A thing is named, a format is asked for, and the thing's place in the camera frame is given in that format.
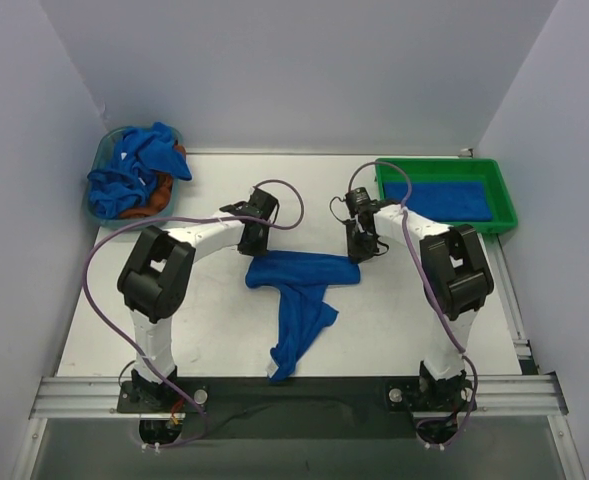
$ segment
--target gray wall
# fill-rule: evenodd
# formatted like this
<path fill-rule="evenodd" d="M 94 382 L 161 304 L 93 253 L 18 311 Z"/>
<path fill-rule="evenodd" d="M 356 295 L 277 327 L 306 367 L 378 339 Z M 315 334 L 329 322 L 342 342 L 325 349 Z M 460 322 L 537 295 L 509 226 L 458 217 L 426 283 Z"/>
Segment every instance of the gray wall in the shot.
<path fill-rule="evenodd" d="M 456 154 L 556 0 L 42 0 L 109 127 L 192 148 Z"/>
<path fill-rule="evenodd" d="M 589 0 L 559 1 L 480 150 L 500 161 L 520 216 L 507 259 L 589 478 Z"/>
<path fill-rule="evenodd" d="M 78 295 L 83 177 L 103 132 L 38 3 L 0 0 L 0 479 Z"/>

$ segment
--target purple cable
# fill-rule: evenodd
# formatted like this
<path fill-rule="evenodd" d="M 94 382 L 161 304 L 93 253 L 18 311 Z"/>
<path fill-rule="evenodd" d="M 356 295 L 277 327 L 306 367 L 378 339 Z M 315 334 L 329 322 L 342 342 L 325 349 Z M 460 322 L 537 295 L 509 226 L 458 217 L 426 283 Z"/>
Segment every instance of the purple cable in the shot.
<path fill-rule="evenodd" d="M 376 160 L 374 162 L 364 163 L 363 165 L 361 165 L 359 168 L 356 169 L 356 171 L 352 174 L 352 178 L 350 178 L 350 182 L 349 182 L 347 191 L 348 192 L 352 191 L 352 184 L 354 182 L 354 178 L 356 177 L 356 175 L 361 170 L 363 170 L 365 167 L 369 167 L 372 165 L 385 165 L 387 167 L 393 168 L 398 173 L 403 175 L 403 177 L 405 177 L 405 181 L 407 182 L 407 193 L 405 194 L 405 196 L 403 197 L 403 199 L 400 202 L 401 209 L 403 211 L 403 221 L 401 223 L 402 228 L 403 228 L 403 238 L 405 239 L 405 243 L 407 244 L 407 249 L 410 252 L 410 255 L 412 257 L 412 261 L 414 262 L 414 265 L 416 266 L 416 270 L 418 271 L 418 275 L 419 275 L 419 277 L 421 277 L 421 282 L 423 283 L 423 287 L 425 288 L 425 293 L 427 294 L 427 298 L 429 300 L 429 303 L 432 306 L 432 308 L 434 309 L 434 311 L 436 312 L 436 315 L 438 316 L 438 319 L 441 322 L 441 326 L 443 327 L 443 330 L 445 330 L 445 334 L 447 335 L 447 338 L 450 339 L 450 341 L 452 342 L 452 345 L 454 345 L 454 347 L 456 347 L 456 349 L 461 354 L 463 360 L 465 362 L 467 362 L 467 364 L 470 366 L 470 369 L 472 370 L 472 377 L 474 378 L 474 385 L 472 386 L 472 395 L 469 400 L 469 405 L 468 405 L 467 411 L 465 412 L 465 417 L 463 418 L 463 421 L 461 422 L 456 433 L 454 435 L 452 435 L 452 437 L 449 440 L 447 440 L 445 443 L 442 444 L 443 447 L 447 447 L 447 446 L 451 445 L 452 442 L 459 437 L 460 433 L 464 430 L 465 426 L 467 425 L 470 415 L 472 414 L 472 409 L 474 408 L 474 402 L 476 401 L 476 392 L 478 390 L 478 372 L 476 371 L 476 366 L 474 365 L 472 360 L 470 360 L 470 358 L 467 355 L 465 355 L 465 348 L 458 341 L 458 339 L 454 335 L 454 332 L 452 332 L 452 329 L 450 328 L 448 319 L 445 316 L 445 314 L 443 313 L 443 310 L 441 309 L 441 306 L 439 305 L 438 300 L 436 299 L 436 295 L 434 294 L 434 290 L 432 289 L 432 285 L 430 285 L 430 282 L 427 279 L 427 275 L 425 274 L 425 270 L 423 270 L 423 265 L 421 264 L 421 259 L 419 258 L 418 254 L 416 253 L 416 250 L 414 249 L 414 245 L 412 244 L 412 238 L 410 237 L 410 232 L 407 227 L 407 220 L 408 220 L 409 213 L 408 213 L 407 208 L 405 207 L 405 203 L 407 202 L 407 200 L 410 198 L 410 195 L 412 194 L 412 182 L 410 180 L 410 177 L 398 165 L 394 165 L 393 163 L 390 163 L 390 162 Z M 426 418 L 426 419 L 420 420 L 416 424 L 416 428 L 418 429 L 421 425 L 424 425 L 429 422 L 435 422 L 435 421 L 439 421 L 439 420 L 438 419 L 431 419 L 431 418 L 430 419 Z"/>
<path fill-rule="evenodd" d="M 285 226 L 275 225 L 267 220 L 262 220 L 260 218 L 247 217 L 247 216 L 215 217 L 215 218 L 188 218 L 188 217 L 147 218 L 144 220 L 140 220 L 138 222 L 130 223 L 129 225 L 126 225 L 125 227 L 121 227 L 118 230 L 113 231 L 112 233 L 107 235 L 105 238 L 100 240 L 96 245 L 94 245 L 94 248 L 92 248 L 92 250 L 90 250 L 90 253 L 87 255 L 87 258 L 85 259 L 85 263 L 83 264 L 83 273 L 82 273 L 82 288 L 83 288 L 83 293 L 85 294 L 85 297 L 87 298 L 87 302 L 90 304 L 90 307 L 92 307 L 92 310 L 94 310 L 94 312 L 96 312 L 96 314 L 99 316 L 99 318 L 101 320 L 103 320 L 103 322 L 105 322 L 105 324 L 109 328 L 111 328 L 117 335 L 119 335 L 123 340 L 125 340 L 136 351 L 136 353 L 138 353 L 141 356 L 141 358 L 143 359 L 143 362 L 145 363 L 145 365 L 147 365 L 147 368 L 149 368 L 150 371 L 152 373 L 154 373 L 154 375 L 156 375 L 163 383 L 165 383 L 168 387 L 170 387 L 172 390 L 174 390 L 181 398 L 183 398 L 189 405 L 191 405 L 196 410 L 196 412 L 201 416 L 201 418 L 203 419 L 203 423 L 204 423 L 205 428 L 203 429 L 202 433 L 200 433 L 198 435 L 194 435 L 190 438 L 186 438 L 184 440 L 176 441 L 174 443 L 170 443 L 170 444 L 166 444 L 166 445 L 158 445 L 158 448 L 182 447 L 182 446 L 192 443 L 195 440 L 203 438 L 205 435 L 207 435 L 207 431 L 209 429 L 209 420 L 208 420 L 207 414 L 201 408 L 201 406 L 194 401 L 194 399 L 192 397 L 190 397 L 187 393 L 185 393 L 174 382 L 172 382 L 167 377 L 165 377 L 163 374 L 161 374 L 161 372 L 158 371 L 158 369 L 154 366 L 154 364 L 152 364 L 152 362 L 150 362 L 150 360 L 145 356 L 145 351 L 127 333 L 125 333 L 114 322 L 112 322 L 109 318 L 107 318 L 107 315 L 105 315 L 105 313 L 96 304 L 96 301 L 94 300 L 94 297 L 92 296 L 92 294 L 90 292 L 89 283 L 88 283 L 88 271 L 89 271 L 92 259 L 96 255 L 96 252 L 98 252 L 101 249 L 101 247 L 103 247 L 107 242 L 114 239 L 118 235 L 128 232 L 128 231 L 135 229 L 137 227 L 151 225 L 153 223 L 159 223 L 159 222 L 185 222 L 185 223 L 208 224 L 208 223 L 233 222 L 233 221 L 242 220 L 242 221 L 251 221 L 251 222 L 260 223 L 262 225 L 268 225 L 271 228 L 275 228 L 277 230 L 292 230 L 292 229 L 298 227 L 301 224 L 301 222 L 303 221 L 303 216 L 305 215 L 305 205 L 303 203 L 303 197 L 301 197 L 301 194 L 298 192 L 298 190 L 293 185 L 287 183 L 284 180 L 278 180 L 278 179 L 264 180 L 264 181 L 256 184 L 256 186 L 254 188 L 258 188 L 259 186 L 265 185 L 268 183 L 279 183 L 281 185 L 285 185 L 290 190 L 292 190 L 292 192 L 294 192 L 294 195 L 296 195 L 296 198 L 298 199 L 299 204 L 301 206 L 301 213 L 300 213 L 298 219 L 296 220 L 296 222 L 294 222 L 292 225 L 285 225 Z"/>

